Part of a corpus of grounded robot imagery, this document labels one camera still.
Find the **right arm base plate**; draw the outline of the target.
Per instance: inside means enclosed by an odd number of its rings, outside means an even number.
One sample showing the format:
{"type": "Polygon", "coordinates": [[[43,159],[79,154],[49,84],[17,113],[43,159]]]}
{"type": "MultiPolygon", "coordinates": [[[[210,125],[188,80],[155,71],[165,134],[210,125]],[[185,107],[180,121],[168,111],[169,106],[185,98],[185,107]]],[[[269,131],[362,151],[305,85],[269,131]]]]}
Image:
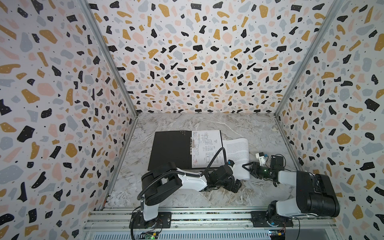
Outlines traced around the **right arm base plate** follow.
{"type": "Polygon", "coordinates": [[[270,214],[267,211],[252,211],[251,222],[254,228],[282,228],[294,226],[292,219],[282,217],[276,213],[270,214]]]}

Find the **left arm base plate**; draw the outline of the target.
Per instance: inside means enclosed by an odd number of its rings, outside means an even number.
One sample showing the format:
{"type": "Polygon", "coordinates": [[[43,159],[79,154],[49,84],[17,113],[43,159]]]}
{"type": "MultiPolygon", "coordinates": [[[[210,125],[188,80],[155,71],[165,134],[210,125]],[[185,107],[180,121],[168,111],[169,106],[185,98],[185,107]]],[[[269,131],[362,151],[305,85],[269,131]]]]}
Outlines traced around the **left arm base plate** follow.
{"type": "Polygon", "coordinates": [[[130,229],[169,229],[171,227],[172,213],[160,212],[153,220],[144,220],[143,213],[138,211],[133,214],[130,229]]]}

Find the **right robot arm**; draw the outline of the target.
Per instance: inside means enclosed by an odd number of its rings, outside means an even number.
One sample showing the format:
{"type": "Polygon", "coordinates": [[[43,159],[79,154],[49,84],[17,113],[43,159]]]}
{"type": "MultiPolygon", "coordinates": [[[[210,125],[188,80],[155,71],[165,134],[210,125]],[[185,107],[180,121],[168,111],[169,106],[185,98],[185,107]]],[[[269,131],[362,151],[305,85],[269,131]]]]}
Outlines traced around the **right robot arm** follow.
{"type": "Polygon", "coordinates": [[[242,165],[251,176],[272,181],[274,186],[283,184],[294,187],[296,196],[284,201],[272,201],[263,219],[272,227],[285,225],[294,217],[315,216],[335,218],[340,213],[340,204],[330,177],[305,171],[286,169],[286,159],[281,154],[269,157],[258,155],[257,162],[242,165]]]}

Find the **white text paper sheet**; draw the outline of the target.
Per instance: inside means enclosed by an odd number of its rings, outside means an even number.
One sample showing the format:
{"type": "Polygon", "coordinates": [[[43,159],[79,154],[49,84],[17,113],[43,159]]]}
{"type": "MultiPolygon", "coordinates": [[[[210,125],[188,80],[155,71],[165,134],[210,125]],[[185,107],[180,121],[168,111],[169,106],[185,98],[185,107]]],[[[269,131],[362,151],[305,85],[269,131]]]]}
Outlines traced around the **white text paper sheet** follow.
{"type": "Polygon", "coordinates": [[[237,180],[249,180],[250,173],[242,166],[250,163],[249,141],[245,138],[223,141],[228,160],[234,162],[233,176],[237,180]]]}

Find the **orange folder black inside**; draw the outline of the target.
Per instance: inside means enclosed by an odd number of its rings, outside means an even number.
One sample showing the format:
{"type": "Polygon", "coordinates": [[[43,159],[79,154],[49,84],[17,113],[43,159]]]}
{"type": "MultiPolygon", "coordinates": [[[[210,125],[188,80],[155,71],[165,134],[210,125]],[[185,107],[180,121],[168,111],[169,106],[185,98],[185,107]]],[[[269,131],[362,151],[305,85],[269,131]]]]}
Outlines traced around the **orange folder black inside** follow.
{"type": "MultiPolygon", "coordinates": [[[[169,162],[175,163],[182,170],[192,168],[192,131],[165,131],[155,132],[148,170],[154,170],[169,162]]],[[[211,165],[218,168],[225,163],[223,153],[220,152],[211,165]]]]}

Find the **white technical drawing sheet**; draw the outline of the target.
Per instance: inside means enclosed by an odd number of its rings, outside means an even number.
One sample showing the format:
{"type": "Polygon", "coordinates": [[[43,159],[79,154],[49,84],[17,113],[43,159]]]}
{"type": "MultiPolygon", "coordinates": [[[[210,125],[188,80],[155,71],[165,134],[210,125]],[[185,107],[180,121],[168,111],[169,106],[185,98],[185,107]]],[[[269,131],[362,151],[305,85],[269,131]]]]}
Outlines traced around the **white technical drawing sheet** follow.
{"type": "Polygon", "coordinates": [[[220,130],[192,131],[191,140],[193,169],[206,168],[218,150],[223,147],[220,130]]]}

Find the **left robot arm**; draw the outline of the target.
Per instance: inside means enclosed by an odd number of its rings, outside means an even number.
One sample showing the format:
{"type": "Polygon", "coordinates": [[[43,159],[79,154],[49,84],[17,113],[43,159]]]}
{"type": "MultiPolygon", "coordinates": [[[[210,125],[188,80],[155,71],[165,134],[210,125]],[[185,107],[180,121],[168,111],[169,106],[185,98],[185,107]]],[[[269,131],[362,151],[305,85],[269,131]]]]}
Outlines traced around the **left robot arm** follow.
{"type": "Polygon", "coordinates": [[[234,163],[229,162],[216,169],[208,166],[201,173],[194,173],[183,171],[170,162],[147,172],[141,178],[142,191],[137,197],[141,202],[143,220],[156,220],[160,203],[180,189],[211,192],[223,188],[237,193],[242,183],[235,178],[233,167],[234,163]]]}

